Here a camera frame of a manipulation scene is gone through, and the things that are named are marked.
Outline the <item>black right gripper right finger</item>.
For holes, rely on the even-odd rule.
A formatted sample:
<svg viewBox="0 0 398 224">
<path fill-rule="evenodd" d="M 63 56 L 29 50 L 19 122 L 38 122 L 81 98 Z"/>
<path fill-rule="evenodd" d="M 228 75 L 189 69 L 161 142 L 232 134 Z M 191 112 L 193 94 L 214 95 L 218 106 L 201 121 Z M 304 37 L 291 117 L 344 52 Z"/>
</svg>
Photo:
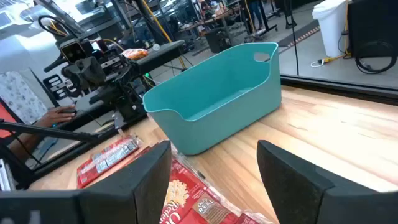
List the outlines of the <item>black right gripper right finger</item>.
<svg viewBox="0 0 398 224">
<path fill-rule="evenodd" d="M 398 191 L 377 192 L 265 140 L 257 164 L 280 224 L 398 224 Z"/>
</svg>

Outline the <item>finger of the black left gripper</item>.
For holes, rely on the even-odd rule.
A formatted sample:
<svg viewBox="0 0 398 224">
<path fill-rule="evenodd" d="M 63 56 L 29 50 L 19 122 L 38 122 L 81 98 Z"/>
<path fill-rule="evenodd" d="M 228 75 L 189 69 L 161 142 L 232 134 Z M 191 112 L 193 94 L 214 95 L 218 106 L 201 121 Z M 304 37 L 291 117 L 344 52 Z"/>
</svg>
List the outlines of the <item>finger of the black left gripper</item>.
<svg viewBox="0 0 398 224">
<path fill-rule="evenodd" d="M 62 80 L 60 75 L 52 75 L 42 80 L 49 93 L 56 100 L 62 100 L 66 97 L 77 98 L 81 95 L 80 88 L 71 80 Z"/>
<path fill-rule="evenodd" d="M 62 54 L 60 54 L 60 55 L 58 56 L 58 58 L 57 58 L 53 63 L 51 63 L 50 65 L 48 65 L 47 67 L 45 67 L 45 68 L 43 69 L 43 71 L 44 71 L 45 73 L 47 73 L 47 72 L 49 72 L 49 71 L 55 69 L 55 68 L 58 67 L 59 65 L 61 65 L 61 64 L 63 64 L 63 63 L 66 63 L 66 62 L 67 62 L 67 59 L 65 59 L 64 56 L 63 56 Z"/>
</svg>

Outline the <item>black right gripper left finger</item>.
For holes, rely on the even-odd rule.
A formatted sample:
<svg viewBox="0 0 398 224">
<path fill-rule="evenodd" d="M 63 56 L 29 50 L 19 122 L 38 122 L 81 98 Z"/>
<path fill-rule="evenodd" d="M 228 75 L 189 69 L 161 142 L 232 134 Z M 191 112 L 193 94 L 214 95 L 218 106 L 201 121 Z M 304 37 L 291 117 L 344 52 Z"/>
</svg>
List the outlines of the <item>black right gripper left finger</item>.
<svg viewBox="0 0 398 224">
<path fill-rule="evenodd" d="M 170 141 L 81 190 L 0 193 L 0 224 L 159 224 L 170 178 Z"/>
</svg>

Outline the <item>red popcorn bag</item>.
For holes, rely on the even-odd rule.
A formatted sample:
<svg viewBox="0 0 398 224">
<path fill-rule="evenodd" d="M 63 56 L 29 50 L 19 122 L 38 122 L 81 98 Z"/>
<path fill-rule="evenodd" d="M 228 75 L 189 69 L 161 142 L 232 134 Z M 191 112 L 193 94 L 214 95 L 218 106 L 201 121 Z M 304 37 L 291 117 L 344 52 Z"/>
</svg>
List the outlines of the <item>red popcorn bag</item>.
<svg viewBox="0 0 398 224">
<path fill-rule="evenodd" d="M 142 141 L 138 136 L 126 136 L 114 144 L 93 154 L 76 170 L 77 188 L 82 189 L 104 174 L 110 168 L 140 149 Z"/>
<path fill-rule="evenodd" d="M 172 157 L 159 224 L 274 224 L 230 203 L 194 170 Z"/>
</svg>

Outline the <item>person's forearm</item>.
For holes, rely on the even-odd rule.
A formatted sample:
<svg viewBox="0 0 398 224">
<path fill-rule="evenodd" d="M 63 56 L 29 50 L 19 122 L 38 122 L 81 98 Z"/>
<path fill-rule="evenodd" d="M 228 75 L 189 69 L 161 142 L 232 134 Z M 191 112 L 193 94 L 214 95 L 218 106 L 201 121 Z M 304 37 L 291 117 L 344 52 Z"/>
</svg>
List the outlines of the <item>person's forearm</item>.
<svg viewBox="0 0 398 224">
<path fill-rule="evenodd" d="M 30 155 L 44 138 L 41 135 L 17 132 L 11 132 L 11 136 L 14 140 L 8 145 L 8 148 L 18 159 L 24 162 L 31 158 Z"/>
</svg>

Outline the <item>person's hand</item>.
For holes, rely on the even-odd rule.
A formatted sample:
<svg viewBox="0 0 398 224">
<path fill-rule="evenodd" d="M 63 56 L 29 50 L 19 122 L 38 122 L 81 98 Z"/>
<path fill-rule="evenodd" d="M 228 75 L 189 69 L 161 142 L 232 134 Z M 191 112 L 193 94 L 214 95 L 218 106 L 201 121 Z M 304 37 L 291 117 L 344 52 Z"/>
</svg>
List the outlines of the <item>person's hand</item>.
<svg viewBox="0 0 398 224">
<path fill-rule="evenodd" d="M 53 125 L 58 123 L 64 123 L 73 119 L 76 114 L 61 114 L 58 113 L 60 110 L 64 110 L 67 108 L 75 109 L 75 105 L 69 106 L 59 106 L 56 108 L 49 109 L 43 117 L 41 117 L 37 122 L 36 126 L 41 126 L 45 128 L 51 128 Z"/>
</svg>

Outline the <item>black support bar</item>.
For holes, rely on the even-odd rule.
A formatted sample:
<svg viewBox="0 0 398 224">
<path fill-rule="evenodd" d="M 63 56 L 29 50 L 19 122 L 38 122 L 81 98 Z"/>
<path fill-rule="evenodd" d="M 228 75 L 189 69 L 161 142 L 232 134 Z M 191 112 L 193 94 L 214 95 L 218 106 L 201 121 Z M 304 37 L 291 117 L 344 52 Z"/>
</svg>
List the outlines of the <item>black support bar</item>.
<svg viewBox="0 0 398 224">
<path fill-rule="evenodd" d="M 3 119 L 0 119 L 0 129 L 12 132 L 26 133 L 41 135 L 54 138 L 69 139 L 81 142 L 92 142 L 101 136 L 101 133 L 74 133 L 71 131 L 64 131 L 52 128 L 43 128 L 33 125 L 27 125 L 22 123 L 10 123 Z"/>
</svg>

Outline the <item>orange snack bag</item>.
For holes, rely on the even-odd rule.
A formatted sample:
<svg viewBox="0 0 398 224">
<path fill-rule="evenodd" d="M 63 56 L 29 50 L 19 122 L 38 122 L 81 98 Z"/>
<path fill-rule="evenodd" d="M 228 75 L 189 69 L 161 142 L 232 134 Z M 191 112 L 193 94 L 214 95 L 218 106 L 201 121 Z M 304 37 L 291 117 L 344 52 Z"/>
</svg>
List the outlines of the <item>orange snack bag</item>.
<svg viewBox="0 0 398 224">
<path fill-rule="evenodd" d="M 131 60 L 139 60 L 148 55 L 146 49 L 126 49 L 121 53 L 124 57 Z"/>
</svg>

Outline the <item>black desk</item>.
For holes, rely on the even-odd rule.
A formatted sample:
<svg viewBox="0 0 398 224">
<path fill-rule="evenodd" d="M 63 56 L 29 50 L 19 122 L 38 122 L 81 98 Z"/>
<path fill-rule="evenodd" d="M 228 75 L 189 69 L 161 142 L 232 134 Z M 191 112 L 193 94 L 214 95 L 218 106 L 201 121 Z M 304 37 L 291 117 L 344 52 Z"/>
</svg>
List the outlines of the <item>black desk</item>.
<svg viewBox="0 0 398 224">
<path fill-rule="evenodd" d="M 151 85 L 153 84 L 144 75 L 149 73 L 150 71 L 156 69 L 157 67 L 162 66 L 162 65 L 166 64 L 167 62 L 170 62 L 173 59 L 181 56 L 180 49 L 183 44 L 184 44 L 184 41 L 182 41 L 182 40 L 164 44 L 164 45 L 160 46 L 159 50 L 150 50 L 146 57 L 141 58 L 139 60 L 135 60 L 136 63 L 139 65 L 140 75 L 139 75 L 139 79 L 134 81 L 134 88 L 139 92 L 139 94 L 142 97 L 145 92 L 149 91 L 152 88 Z M 98 102 L 101 102 L 101 105 L 95 106 L 93 108 L 95 113 L 99 112 L 102 114 L 103 113 L 102 110 L 108 111 L 112 108 L 115 109 L 112 106 L 104 104 L 102 101 L 98 101 Z M 134 123 L 136 121 L 144 119 L 146 117 L 146 112 L 144 111 L 142 102 L 139 104 L 139 106 L 141 109 L 143 109 L 143 113 L 130 121 L 125 121 L 123 119 L 123 122 Z"/>
</svg>

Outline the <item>teal plastic basket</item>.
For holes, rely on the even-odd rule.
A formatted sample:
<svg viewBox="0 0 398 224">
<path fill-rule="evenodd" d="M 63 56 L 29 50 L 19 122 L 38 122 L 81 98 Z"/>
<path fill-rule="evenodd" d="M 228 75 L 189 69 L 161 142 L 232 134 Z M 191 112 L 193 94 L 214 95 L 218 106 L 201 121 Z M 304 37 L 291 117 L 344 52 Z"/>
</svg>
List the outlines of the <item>teal plastic basket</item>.
<svg viewBox="0 0 398 224">
<path fill-rule="evenodd" d="M 200 154 L 263 116 L 282 101 L 278 44 L 240 44 L 153 87 L 147 114 L 177 150 Z"/>
</svg>

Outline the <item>black bin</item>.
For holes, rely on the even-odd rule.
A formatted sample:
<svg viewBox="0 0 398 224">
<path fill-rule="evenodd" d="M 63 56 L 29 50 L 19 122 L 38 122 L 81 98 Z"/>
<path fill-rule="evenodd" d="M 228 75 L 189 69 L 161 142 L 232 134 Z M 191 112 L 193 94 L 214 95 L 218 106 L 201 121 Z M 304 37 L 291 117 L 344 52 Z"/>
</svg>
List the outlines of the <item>black bin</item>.
<svg viewBox="0 0 398 224">
<path fill-rule="evenodd" d="M 229 36 L 223 28 L 210 30 L 205 34 L 205 38 L 212 53 L 220 53 L 232 47 Z"/>
</svg>

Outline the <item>black striped floor mat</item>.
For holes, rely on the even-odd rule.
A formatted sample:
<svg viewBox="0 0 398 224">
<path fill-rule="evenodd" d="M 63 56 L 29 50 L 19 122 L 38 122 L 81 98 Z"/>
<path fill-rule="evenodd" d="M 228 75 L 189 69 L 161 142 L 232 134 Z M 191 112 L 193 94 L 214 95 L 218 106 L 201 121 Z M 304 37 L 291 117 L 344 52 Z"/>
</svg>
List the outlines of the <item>black striped floor mat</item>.
<svg viewBox="0 0 398 224">
<path fill-rule="evenodd" d="M 278 42 L 279 47 L 293 47 L 294 44 L 298 44 L 307 37 L 317 33 L 320 30 L 320 25 L 317 20 L 305 25 L 299 30 L 295 30 L 295 35 L 290 34 L 286 38 Z"/>
</svg>

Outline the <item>white trash bin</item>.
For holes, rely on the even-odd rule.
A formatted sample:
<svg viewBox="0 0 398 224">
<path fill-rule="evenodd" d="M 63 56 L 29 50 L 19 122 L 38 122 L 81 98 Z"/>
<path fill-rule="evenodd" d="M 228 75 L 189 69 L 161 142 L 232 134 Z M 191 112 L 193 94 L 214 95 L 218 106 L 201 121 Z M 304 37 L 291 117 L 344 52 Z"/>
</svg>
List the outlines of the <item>white trash bin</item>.
<svg viewBox="0 0 398 224">
<path fill-rule="evenodd" d="M 345 29 L 346 8 L 351 0 L 324 0 L 313 7 L 312 16 L 318 21 L 327 57 L 341 55 L 339 43 Z"/>
</svg>

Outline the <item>person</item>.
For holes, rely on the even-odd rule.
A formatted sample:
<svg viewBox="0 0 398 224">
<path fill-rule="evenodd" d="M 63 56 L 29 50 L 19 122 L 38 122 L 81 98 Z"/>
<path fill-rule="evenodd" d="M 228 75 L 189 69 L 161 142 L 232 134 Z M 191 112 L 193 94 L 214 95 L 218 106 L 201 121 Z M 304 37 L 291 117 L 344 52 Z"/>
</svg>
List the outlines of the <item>person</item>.
<svg viewBox="0 0 398 224">
<path fill-rule="evenodd" d="M 248 9 L 251 15 L 252 22 L 254 22 L 255 19 L 258 20 L 258 28 L 257 30 L 262 30 L 264 28 L 264 23 L 262 20 L 262 14 L 260 11 L 260 0 L 246 0 L 246 3 L 248 4 Z"/>
</svg>

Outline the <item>black cabinet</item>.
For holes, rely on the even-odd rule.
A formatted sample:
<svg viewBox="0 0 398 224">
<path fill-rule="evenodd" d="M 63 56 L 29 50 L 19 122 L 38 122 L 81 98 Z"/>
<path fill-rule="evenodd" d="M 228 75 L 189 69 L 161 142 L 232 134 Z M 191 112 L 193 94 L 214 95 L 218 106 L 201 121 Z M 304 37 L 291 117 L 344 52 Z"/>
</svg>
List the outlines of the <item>black cabinet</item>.
<svg viewBox="0 0 398 224">
<path fill-rule="evenodd" d="M 354 56 L 398 55 L 398 0 L 352 0 L 348 34 Z"/>
</svg>

